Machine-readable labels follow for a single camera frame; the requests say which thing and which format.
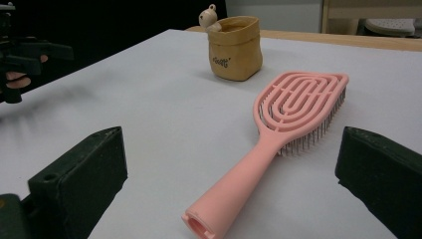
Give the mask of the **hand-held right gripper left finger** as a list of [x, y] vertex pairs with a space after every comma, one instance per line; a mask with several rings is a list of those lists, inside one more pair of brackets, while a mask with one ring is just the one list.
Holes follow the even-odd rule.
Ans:
[[127, 179], [122, 128], [95, 132], [28, 181], [35, 239], [88, 239]]

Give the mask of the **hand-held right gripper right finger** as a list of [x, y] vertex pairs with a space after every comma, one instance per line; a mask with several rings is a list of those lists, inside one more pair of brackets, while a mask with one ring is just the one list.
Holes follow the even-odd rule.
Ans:
[[347, 126], [334, 174], [397, 239], [422, 239], [422, 154]]

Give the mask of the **pink hairbrush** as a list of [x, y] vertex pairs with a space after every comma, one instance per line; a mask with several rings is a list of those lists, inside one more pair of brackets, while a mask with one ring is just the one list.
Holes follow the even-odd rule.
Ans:
[[286, 72], [258, 94], [257, 144], [182, 215], [199, 239], [223, 239], [276, 155], [311, 146], [345, 99], [346, 74]]

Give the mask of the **tan pouch container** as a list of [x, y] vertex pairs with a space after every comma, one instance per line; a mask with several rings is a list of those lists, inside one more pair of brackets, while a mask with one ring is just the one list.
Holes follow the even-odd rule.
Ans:
[[218, 24], [220, 31], [208, 33], [212, 72], [230, 81], [248, 80], [263, 65], [259, 19], [237, 16], [219, 20]]

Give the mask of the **white perforated slipper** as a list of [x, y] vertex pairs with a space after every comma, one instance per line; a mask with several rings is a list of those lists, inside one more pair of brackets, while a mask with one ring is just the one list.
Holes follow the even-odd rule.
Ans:
[[386, 36], [408, 37], [415, 33], [413, 19], [366, 19], [365, 28]]

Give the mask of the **small beige bear figure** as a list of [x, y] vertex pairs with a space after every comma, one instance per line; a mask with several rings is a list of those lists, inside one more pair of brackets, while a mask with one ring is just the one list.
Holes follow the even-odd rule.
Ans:
[[198, 22], [206, 32], [220, 32], [222, 30], [218, 22], [215, 4], [210, 4], [207, 9], [200, 13]]

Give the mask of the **wooden bench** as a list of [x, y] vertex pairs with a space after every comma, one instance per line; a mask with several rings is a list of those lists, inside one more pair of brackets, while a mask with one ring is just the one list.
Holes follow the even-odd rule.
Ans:
[[322, 0], [320, 31], [355, 35], [361, 19], [422, 18], [422, 0]]

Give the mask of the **white cabinet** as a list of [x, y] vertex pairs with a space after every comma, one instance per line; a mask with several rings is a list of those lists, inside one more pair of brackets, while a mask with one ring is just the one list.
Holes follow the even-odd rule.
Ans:
[[262, 30], [318, 33], [323, 0], [226, 0], [227, 14], [260, 19]]

